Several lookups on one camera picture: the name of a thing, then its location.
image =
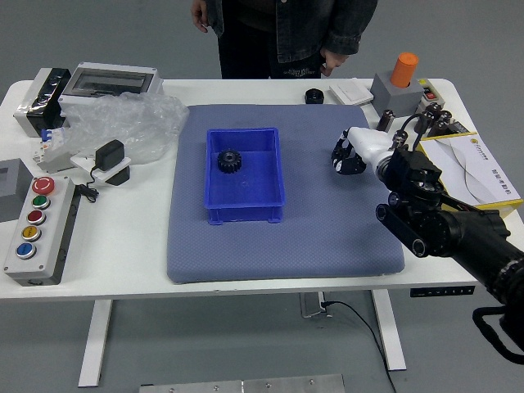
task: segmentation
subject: white table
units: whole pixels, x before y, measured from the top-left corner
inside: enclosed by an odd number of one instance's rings
[[[368,88],[371,86],[371,79],[361,80]],[[324,91],[325,103],[337,104],[329,92],[329,85],[336,82],[335,79],[166,80],[164,92],[178,97],[186,106],[218,103],[279,105],[303,104],[307,89],[320,88]],[[445,99],[446,109],[468,129],[475,131],[453,84],[444,79],[432,79],[431,82]],[[30,83],[20,81],[13,84],[0,106],[0,160],[21,158],[34,176],[41,176],[45,173],[32,160],[38,149],[38,139],[28,138],[12,117]],[[376,126],[378,115],[373,106],[368,104],[363,106],[363,110],[370,126]],[[403,121],[404,119],[395,120],[393,128],[398,129]],[[97,384],[112,300],[373,290],[382,335],[386,339],[391,323],[394,327],[387,288],[477,284],[452,259],[418,259],[404,248],[405,269],[393,275],[175,285],[166,274],[166,239],[175,162],[176,148],[157,162],[133,165],[128,182],[118,187],[100,187],[101,194],[97,203],[81,203],[60,285],[22,287],[7,275],[0,274],[0,301],[96,300],[84,359],[85,377],[81,375],[81,386],[93,386],[95,377],[95,385]],[[70,176],[77,184],[88,180],[87,175],[80,173],[79,169],[70,169],[60,174]],[[505,222],[513,234],[508,240],[524,249],[524,224],[518,213],[511,213]],[[0,260],[5,259],[15,224],[16,221],[0,223]],[[395,329],[392,334],[393,341],[398,341]],[[390,368],[402,368],[403,362],[402,358],[399,365],[390,364]]]

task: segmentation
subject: black cord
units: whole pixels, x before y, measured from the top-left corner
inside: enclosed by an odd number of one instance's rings
[[[417,134],[417,139],[415,139],[415,142],[413,143],[413,151],[418,146],[418,143],[420,142],[420,139],[422,138],[423,134],[427,130],[427,119],[426,116],[424,116],[422,113],[415,113],[414,115],[411,115],[405,122],[402,124],[402,127],[400,127],[400,131],[405,131],[406,126],[408,123],[413,120],[419,118],[422,121],[422,127],[420,128],[420,132]]]
[[[524,355],[514,354],[506,348],[500,340],[497,332],[483,319],[488,315],[504,315],[506,306],[502,307],[482,307],[473,311],[473,322],[481,331],[482,336],[499,352],[505,359],[515,364],[524,364]]]
[[[378,352],[380,353],[380,356],[382,357],[382,362],[384,364],[384,369],[386,370],[386,375],[387,375],[387,379],[388,381],[390,382],[390,385],[391,385],[391,388],[393,389],[393,391],[396,393],[396,388],[395,388],[395,385],[393,384],[393,381],[391,380],[391,376],[390,376],[390,371],[388,370],[387,368],[387,360],[386,360],[386,354],[384,354],[384,351],[382,350],[382,348],[380,347],[380,344],[378,343],[378,339],[377,339],[377,335],[375,335],[375,332],[373,331],[373,329],[371,329],[371,326],[369,326],[369,323],[366,322],[366,320],[364,318],[362,318],[362,316],[360,316],[360,314],[357,312],[356,309],[354,309],[353,307],[351,307],[350,305],[348,305],[347,303],[344,303],[343,301],[338,301],[338,300],[334,300],[334,301],[323,301],[322,303],[320,303],[320,305],[323,307],[323,308],[326,308],[328,307],[329,305],[344,305],[346,307],[349,307],[351,309],[351,311],[353,311],[355,313],[355,315],[357,317],[360,318],[360,320],[362,322],[364,322],[364,324],[368,327],[369,331],[371,332],[371,334],[373,335],[373,340],[375,341],[375,345],[377,346],[378,348]]]
[[[90,188],[89,187],[89,184],[93,184],[95,183],[95,178],[93,177],[93,171],[95,169],[98,169],[97,166],[93,166],[91,168],[91,171],[89,172],[89,176],[91,176],[91,182],[87,182],[85,184],[80,184],[78,187],[78,190],[80,192],[80,194],[84,195],[89,202],[91,203],[95,203],[97,201],[97,198],[98,198],[98,191],[96,188]]]

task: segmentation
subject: black pants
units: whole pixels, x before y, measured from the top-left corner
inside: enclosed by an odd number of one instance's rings
[[[276,34],[253,29],[228,18],[219,38],[222,79],[308,79],[320,78],[325,60],[320,53],[304,60],[279,63]]]

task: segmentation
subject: orange cylinder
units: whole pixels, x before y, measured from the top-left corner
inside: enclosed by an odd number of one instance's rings
[[[418,56],[411,52],[402,52],[391,73],[390,82],[397,88],[407,88],[418,64]]]

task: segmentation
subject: gray box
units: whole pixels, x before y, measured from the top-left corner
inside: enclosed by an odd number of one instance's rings
[[[20,217],[32,181],[21,159],[0,161],[0,223]]]
[[[415,78],[411,79],[407,88],[397,88],[390,81],[391,72],[375,74],[371,86],[374,99],[371,103],[378,115],[381,115],[385,109],[391,109],[396,117],[410,116],[417,110],[424,90]]]

